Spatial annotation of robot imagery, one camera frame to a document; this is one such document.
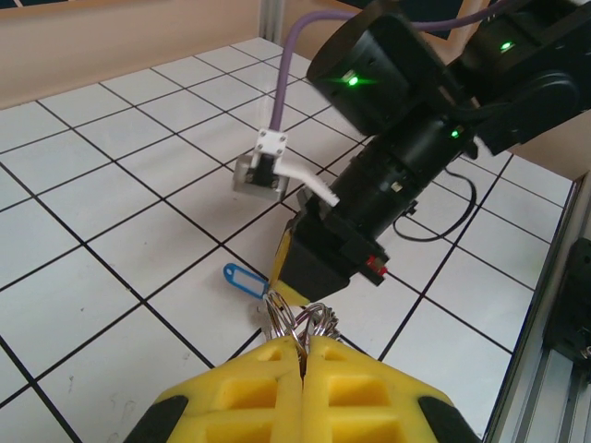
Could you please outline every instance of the white cable connector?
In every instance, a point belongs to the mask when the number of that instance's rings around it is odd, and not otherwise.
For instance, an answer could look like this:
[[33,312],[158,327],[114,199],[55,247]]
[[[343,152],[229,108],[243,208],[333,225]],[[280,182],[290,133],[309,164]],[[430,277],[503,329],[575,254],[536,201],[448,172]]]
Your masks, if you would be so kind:
[[259,166],[261,155],[271,155],[275,159],[273,165],[274,174],[299,180],[328,205],[336,206],[339,203],[339,198],[320,177],[312,173],[303,164],[283,160],[286,149],[287,134],[270,129],[261,129],[257,138],[257,145],[252,154],[250,167],[254,169]]
[[287,135],[285,133],[271,131],[270,129],[259,130],[259,137],[252,154],[250,167],[254,169],[259,166],[260,156],[263,154],[274,157],[275,164],[280,163],[286,148]]
[[329,206],[335,207],[339,198],[320,177],[312,173],[306,166],[299,163],[281,163],[273,170],[277,175],[295,178],[304,183],[314,194],[324,200]]

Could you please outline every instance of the purple cable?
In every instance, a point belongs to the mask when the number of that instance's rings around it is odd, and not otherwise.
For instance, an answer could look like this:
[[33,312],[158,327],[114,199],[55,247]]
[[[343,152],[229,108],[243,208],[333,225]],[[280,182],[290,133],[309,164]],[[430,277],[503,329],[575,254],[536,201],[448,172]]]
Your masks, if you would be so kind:
[[[452,20],[443,21],[419,21],[414,22],[413,25],[418,30],[433,32],[436,30],[452,30],[454,28],[461,28],[462,26],[471,25],[485,18],[489,18],[495,14],[503,11],[507,6],[520,0],[499,0],[494,5],[486,7],[475,14],[462,18],[454,18]],[[275,103],[273,104],[273,112],[271,115],[271,123],[269,129],[279,131],[281,128],[281,120],[283,117],[283,107],[285,105],[285,93],[287,90],[287,77],[289,75],[289,65],[292,62],[292,54],[296,49],[297,37],[310,23],[319,20],[348,20],[355,16],[355,12],[346,12],[339,10],[317,11],[306,14],[301,17],[294,26],[289,30],[285,45],[283,46],[283,55],[281,56],[281,63],[279,64],[279,74],[277,76],[277,90],[275,92]]]

